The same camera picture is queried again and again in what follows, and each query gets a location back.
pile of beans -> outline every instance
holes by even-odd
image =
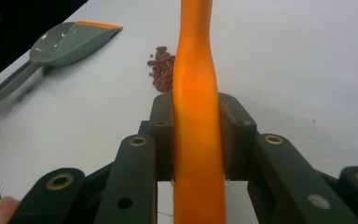
[[[175,56],[167,52],[167,47],[161,46],[156,50],[156,60],[147,62],[147,65],[153,66],[153,72],[149,73],[149,75],[154,79],[153,85],[158,91],[171,91]]]

orange handle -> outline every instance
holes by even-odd
[[[211,11],[212,0],[182,0],[173,76],[175,224],[226,223]]]

white table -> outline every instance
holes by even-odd
[[[176,52],[179,16],[179,0],[89,0],[67,19],[125,28],[79,63],[39,69],[0,103],[2,196],[21,199],[58,168],[89,175],[114,160],[149,117],[158,92],[146,62],[157,46]],[[211,41],[219,91],[235,96],[261,133],[288,138],[335,177],[358,165],[358,1],[215,0]],[[160,212],[172,213],[171,193],[160,185]],[[228,223],[256,223],[245,182],[227,183],[227,213]]]

human hand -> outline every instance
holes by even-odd
[[[0,199],[0,224],[7,224],[11,220],[19,204],[19,201],[10,197]]]

orange brush handle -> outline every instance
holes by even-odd
[[[182,0],[173,76],[175,224],[226,223],[211,11],[212,0]]]

